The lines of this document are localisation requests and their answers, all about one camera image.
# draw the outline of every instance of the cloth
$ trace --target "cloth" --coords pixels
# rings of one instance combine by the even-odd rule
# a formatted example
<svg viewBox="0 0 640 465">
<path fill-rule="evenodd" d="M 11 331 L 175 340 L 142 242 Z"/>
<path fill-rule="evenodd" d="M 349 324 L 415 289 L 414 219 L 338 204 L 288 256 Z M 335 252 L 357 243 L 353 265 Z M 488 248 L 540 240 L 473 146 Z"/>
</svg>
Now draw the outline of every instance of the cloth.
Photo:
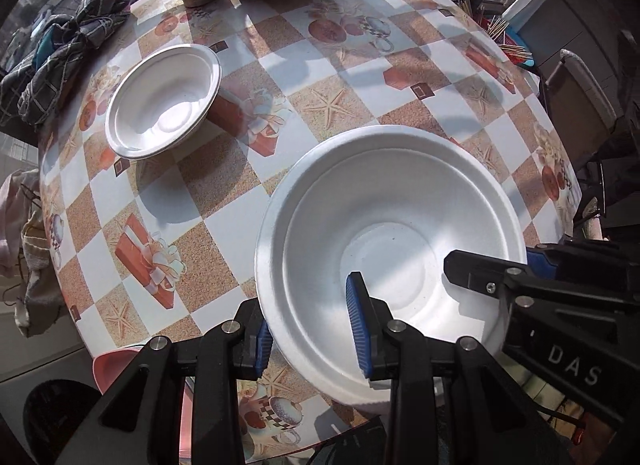
<svg viewBox="0 0 640 465">
<path fill-rule="evenodd" d="M 36 208 L 22 228 L 22 251 L 29 270 L 25 294 L 15 302 L 15 324 L 25 337 L 44 333 L 66 313 L 51 264 L 42 210 Z"/>
<path fill-rule="evenodd" d="M 74 16 L 53 15 L 36 47 L 0 82 L 0 125 L 43 123 L 88 50 L 99 48 L 129 16 L 129 0 L 82 0 Z"/>
<path fill-rule="evenodd" d="M 20 230 L 29 219 L 31 208 L 30 200 L 20 189 L 21 184 L 31 190 L 38 189 L 38 169 L 18 170 L 10 174 L 0 188 L 0 274 L 5 277 L 13 277 L 18 271 Z"/>
</svg>

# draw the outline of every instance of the large white bowl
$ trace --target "large white bowl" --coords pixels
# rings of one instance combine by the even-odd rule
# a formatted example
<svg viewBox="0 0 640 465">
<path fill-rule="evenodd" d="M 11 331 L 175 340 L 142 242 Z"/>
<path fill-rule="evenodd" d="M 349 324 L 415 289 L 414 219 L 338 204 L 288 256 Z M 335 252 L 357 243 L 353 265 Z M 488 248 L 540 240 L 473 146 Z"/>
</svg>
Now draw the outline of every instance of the large white bowl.
<svg viewBox="0 0 640 465">
<path fill-rule="evenodd" d="M 395 318 L 447 341 L 471 335 L 492 353 L 498 301 L 449 283 L 453 249 L 526 262 L 506 194 L 450 141 L 402 125 L 358 128 L 303 156 L 278 185 L 255 254 L 258 298 L 277 346 L 305 379 L 347 405 L 384 410 L 356 358 L 345 281 L 361 271 Z"/>
<path fill-rule="evenodd" d="M 218 56 L 206 46 L 180 44 L 147 57 L 109 103 L 109 146 L 123 158 L 140 159 L 177 145 L 205 118 L 221 79 Z"/>
</svg>

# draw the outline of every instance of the table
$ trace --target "table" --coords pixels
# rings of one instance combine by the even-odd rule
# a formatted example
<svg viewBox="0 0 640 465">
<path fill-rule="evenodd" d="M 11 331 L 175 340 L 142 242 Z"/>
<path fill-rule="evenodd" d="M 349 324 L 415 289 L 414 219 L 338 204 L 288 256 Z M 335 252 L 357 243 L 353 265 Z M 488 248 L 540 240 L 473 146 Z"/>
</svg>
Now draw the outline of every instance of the table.
<svg viewBox="0 0 640 465">
<path fill-rule="evenodd" d="M 350 128 L 405 124 L 468 150 L 505 189 L 528 245 L 572 229 L 580 191 L 551 121 L 520 69 L 450 0 L 217 0 L 195 10 L 139 0 L 131 13 L 40 145 L 51 255 L 92 355 L 155 334 L 199 336 L 233 317 L 256 296 L 270 194 L 309 149 Z M 184 42 L 210 45 L 222 63 L 207 120 L 153 158 L 116 158 L 104 119 L 118 82 Z M 238 394 L 279 397 L 295 425 L 276 438 L 250 426 L 253 461 L 368 418 L 319 394 L 277 351 L 260 384 L 239 382 Z"/>
</svg>

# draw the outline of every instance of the screw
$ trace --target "screw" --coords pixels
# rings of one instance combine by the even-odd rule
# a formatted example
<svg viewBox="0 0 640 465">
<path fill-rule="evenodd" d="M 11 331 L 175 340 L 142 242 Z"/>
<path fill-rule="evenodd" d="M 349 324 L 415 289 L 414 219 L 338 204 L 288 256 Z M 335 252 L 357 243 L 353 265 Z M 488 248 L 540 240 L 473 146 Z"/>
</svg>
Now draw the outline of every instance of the screw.
<svg viewBox="0 0 640 465">
<path fill-rule="evenodd" d="M 532 306 L 534 303 L 533 299 L 529 297 L 529 295 L 520 295 L 516 297 L 516 304 L 521 308 L 528 308 Z"/>
<path fill-rule="evenodd" d="M 154 351 L 158 351 L 164 348 L 167 342 L 167 337 L 158 335 L 157 337 L 153 337 L 151 340 L 149 340 L 149 347 Z"/>
<path fill-rule="evenodd" d="M 237 320 L 228 320 L 222 324 L 222 331 L 225 333 L 235 333 L 240 329 L 240 323 Z"/>
<path fill-rule="evenodd" d="M 478 347 L 478 341 L 473 337 L 462 337 L 460 339 L 460 345 L 465 351 L 472 351 Z"/>
<path fill-rule="evenodd" d="M 406 330 L 406 324 L 401 320 L 396 319 L 391 319 L 389 322 L 387 322 L 386 327 L 389 328 L 390 331 L 393 331 L 393 333 L 400 333 Z"/>
</svg>

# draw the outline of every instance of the pink container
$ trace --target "pink container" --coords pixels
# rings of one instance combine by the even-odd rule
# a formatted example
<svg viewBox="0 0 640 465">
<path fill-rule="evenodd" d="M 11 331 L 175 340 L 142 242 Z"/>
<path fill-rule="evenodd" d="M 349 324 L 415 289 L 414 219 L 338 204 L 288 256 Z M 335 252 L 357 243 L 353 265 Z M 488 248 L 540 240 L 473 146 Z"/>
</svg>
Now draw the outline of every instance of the pink container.
<svg viewBox="0 0 640 465">
<path fill-rule="evenodd" d="M 95 384 L 102 394 L 124 371 L 140 351 L 140 347 L 121 348 L 109 351 L 94 358 Z M 182 399 L 182 421 L 180 422 L 180 458 L 191 459 L 191 415 L 193 413 L 193 394 L 188 387 L 184 388 Z"/>
</svg>

